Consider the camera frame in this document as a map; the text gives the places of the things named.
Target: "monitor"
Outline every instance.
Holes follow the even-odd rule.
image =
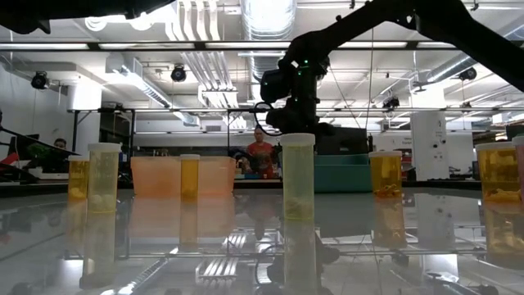
[[[28,147],[32,144],[38,143],[39,138],[40,134],[31,134],[27,135],[27,137],[11,137],[11,141],[9,142],[9,152],[7,152],[7,155],[9,156],[12,153],[17,153],[19,161],[32,160],[33,157],[29,153]]]
[[[335,134],[317,143],[319,155],[356,155],[368,153],[366,129],[335,127]]]

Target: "translucent container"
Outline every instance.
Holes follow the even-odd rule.
[[[84,202],[88,197],[89,157],[69,156],[68,202]]]
[[[402,197],[402,152],[370,152],[371,184],[375,197]]]
[[[137,198],[172,198],[180,194],[178,157],[132,157],[131,170]]]
[[[198,171],[198,193],[223,196],[233,192],[235,160],[231,157],[201,157]]]
[[[524,270],[524,210],[514,204],[484,205],[486,260],[496,266]]]
[[[402,198],[375,198],[373,245],[388,249],[408,246]]]
[[[486,202],[520,202],[517,153],[510,142],[475,146]]]
[[[89,150],[88,211],[115,212],[120,145],[92,143]]]
[[[199,155],[180,156],[180,250],[198,248]]]
[[[285,134],[281,137],[286,219],[314,218],[314,162],[312,134]]]
[[[515,146],[515,150],[517,152],[518,178],[521,184],[520,197],[521,202],[524,204],[524,197],[522,197],[522,194],[524,193],[524,136],[517,136],[516,138],[513,138],[513,145]]]
[[[88,212],[84,248],[80,287],[89,290],[113,284],[116,276],[115,212]]]
[[[134,192],[142,197],[180,195],[180,157],[133,157]],[[231,157],[201,157],[198,193],[223,196],[233,192],[235,161]]]
[[[89,157],[69,157],[69,183],[67,188],[67,249],[84,252],[84,225],[88,197]]]
[[[284,294],[317,295],[319,275],[314,220],[285,220],[283,224]]]
[[[198,237],[228,237],[235,228],[235,198],[198,196]]]
[[[67,226],[65,236],[67,239],[67,250],[71,253],[84,253],[86,200],[87,199],[67,202]]]

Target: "reflective table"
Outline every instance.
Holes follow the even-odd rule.
[[[3,199],[0,294],[522,294],[524,211],[480,197],[318,194],[314,220],[285,220],[282,190]]]

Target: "ceiling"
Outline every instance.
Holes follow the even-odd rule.
[[[298,0],[296,18],[292,28],[291,38],[309,32],[320,30],[335,21],[338,14],[350,13],[350,1]],[[480,1],[483,9],[472,11],[472,16],[483,25],[499,30],[506,24],[522,19],[524,24],[524,0],[519,1]],[[242,15],[239,1],[218,1],[218,27],[222,40],[243,40]],[[197,11],[193,8],[193,22],[196,22]],[[358,40],[424,40],[423,36],[392,23],[384,23],[373,31],[357,37]],[[138,31],[129,24],[108,24],[101,31],[88,29],[84,19],[52,21],[52,33],[49,35],[41,31],[29,35],[12,34],[11,31],[0,28],[1,42],[134,42],[134,41],[169,41],[165,33],[165,24],[156,23],[150,29]],[[321,98],[320,107],[343,107],[346,99],[353,107],[366,107],[370,99],[379,107],[382,101],[377,96],[384,89],[391,86],[396,78],[402,77],[416,70],[430,70],[450,58],[458,55],[457,51],[334,51],[330,54],[331,70],[324,78],[318,90]],[[70,62],[93,73],[103,81],[105,86],[103,99],[106,101],[122,102],[128,107],[158,107],[136,87],[128,84],[115,83],[111,75],[106,74],[106,59],[108,52],[2,52],[2,62],[12,63],[12,67],[32,62]],[[169,77],[174,64],[183,63],[180,52],[124,52],[124,58],[137,58],[144,65],[144,76],[156,87],[169,95],[173,102],[181,107],[202,107],[197,99],[198,82],[189,71],[187,80],[174,83]],[[233,85],[237,88],[237,101],[241,106],[249,106],[252,100],[251,75],[248,60],[239,57],[239,52],[225,52],[225,60]],[[478,76],[473,81],[463,84],[458,79],[444,82],[445,103],[457,105],[468,98],[489,93],[505,86],[507,83],[494,75],[485,67],[475,66]],[[494,96],[476,105],[476,107],[490,107],[506,101],[517,101],[524,95],[516,89],[514,93]],[[408,99],[402,99],[403,106],[409,106]]]

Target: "orange plastic container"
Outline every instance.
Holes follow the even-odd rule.
[[[175,197],[180,194],[177,157],[132,157],[134,193],[139,197]]]
[[[137,197],[174,197],[180,195],[178,157],[133,157],[134,193]],[[202,196],[223,196],[233,192],[235,160],[231,157],[201,157],[198,192]]]
[[[180,197],[139,197],[129,226],[131,238],[177,238],[180,235]],[[235,228],[234,198],[198,196],[198,238],[229,236]]]
[[[198,192],[202,196],[223,196],[233,192],[235,160],[231,157],[201,157]]]

